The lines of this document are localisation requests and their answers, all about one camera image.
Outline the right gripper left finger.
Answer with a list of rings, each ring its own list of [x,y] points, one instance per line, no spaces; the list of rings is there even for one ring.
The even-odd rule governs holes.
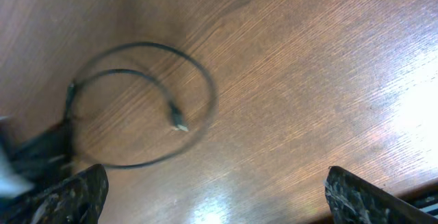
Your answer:
[[[95,164],[44,190],[2,203],[1,222],[97,224],[108,191],[105,168]]]

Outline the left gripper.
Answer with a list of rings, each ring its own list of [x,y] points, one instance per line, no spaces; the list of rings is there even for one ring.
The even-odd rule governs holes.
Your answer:
[[[9,120],[1,120],[1,196],[18,197],[70,177],[73,124],[62,120],[43,133],[17,143]]]

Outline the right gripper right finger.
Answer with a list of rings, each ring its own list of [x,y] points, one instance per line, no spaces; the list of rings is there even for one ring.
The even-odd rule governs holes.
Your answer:
[[[423,211],[340,166],[332,166],[324,183],[334,223],[434,223]]]

